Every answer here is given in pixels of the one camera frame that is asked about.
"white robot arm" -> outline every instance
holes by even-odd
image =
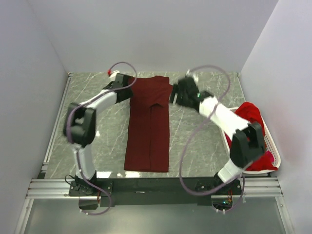
[[[106,87],[104,87],[99,94],[82,103],[71,103],[68,107],[67,117],[63,128],[63,134],[65,136],[67,135],[66,124],[69,114],[77,106],[89,103],[90,100],[96,99],[96,97],[103,95],[103,93],[106,93],[109,90],[127,86],[129,78],[130,76],[123,75],[120,74],[118,71],[115,71],[110,75],[110,79],[114,81],[110,82]],[[72,145],[72,150],[76,164],[76,176],[78,178],[83,179],[80,170],[83,171],[83,174],[87,178],[87,180],[92,180],[96,177],[96,170],[92,159],[91,143],[93,142],[96,135],[97,116],[108,107],[126,99],[129,99],[130,97],[132,97],[132,95],[133,93],[131,91],[131,88],[109,92],[94,101],[93,103],[85,107],[79,108],[75,111],[71,123],[71,134],[74,141],[74,144]],[[77,162],[77,151],[80,159],[81,169],[79,169]]]
[[[200,92],[195,81],[194,74],[187,73],[173,86],[170,102],[194,108],[202,116],[208,117],[218,100],[207,91]],[[211,121],[232,140],[230,159],[215,175],[217,180],[227,183],[265,153],[262,127],[259,123],[249,123],[221,103],[211,115]]]

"laundry basket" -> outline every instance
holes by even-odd
[[[237,109],[238,109],[238,107],[230,108],[230,110],[232,110],[233,112],[236,111]],[[264,120],[263,120],[263,124],[264,124],[264,130],[265,130],[264,141],[267,145],[267,151],[270,151],[274,157],[274,162],[272,163],[272,165],[279,168],[279,166],[281,165],[281,157],[277,151],[277,148],[274,144],[272,136],[271,136],[271,134],[268,130],[268,127],[265,124]],[[222,129],[220,129],[220,130],[221,130],[221,135],[222,135],[222,139],[223,139],[225,149],[227,151],[227,154],[230,156],[230,148],[229,148],[229,145],[226,141],[225,133]],[[262,170],[262,171],[258,171],[258,172],[257,171],[244,171],[244,173],[245,174],[258,175],[258,174],[264,174],[264,173],[269,173],[269,172],[273,172],[273,171],[274,170]]]

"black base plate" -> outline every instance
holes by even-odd
[[[213,177],[184,178],[188,188],[194,191],[207,191],[214,188]],[[153,205],[153,204],[197,204],[211,206],[211,195],[193,196],[181,186],[179,178],[98,178],[96,185],[112,196],[114,205]],[[214,195],[227,195],[232,190],[233,195],[241,194],[239,180],[233,181]],[[73,181],[69,196],[97,196],[98,192],[86,194]],[[101,193],[100,206],[107,207],[108,197]]]

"red cloth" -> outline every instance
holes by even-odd
[[[124,169],[168,172],[169,95],[168,77],[138,78],[131,87],[128,143]]]
[[[258,122],[262,126],[262,133],[265,135],[264,124],[259,109],[249,102],[244,102],[236,111],[235,114],[248,120],[250,123]],[[225,135],[228,142],[229,148],[231,149],[232,141]],[[274,159],[272,153],[267,151],[261,158],[250,165],[246,171],[262,171],[262,170],[277,170],[277,167],[272,165],[272,158]]]

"white panel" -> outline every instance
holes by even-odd
[[[241,71],[277,0],[28,0],[71,72]]]
[[[312,1],[280,0],[242,70],[281,154],[278,179],[296,233],[311,233]]]
[[[0,7],[0,233],[13,233],[40,172],[67,74],[24,0]]]

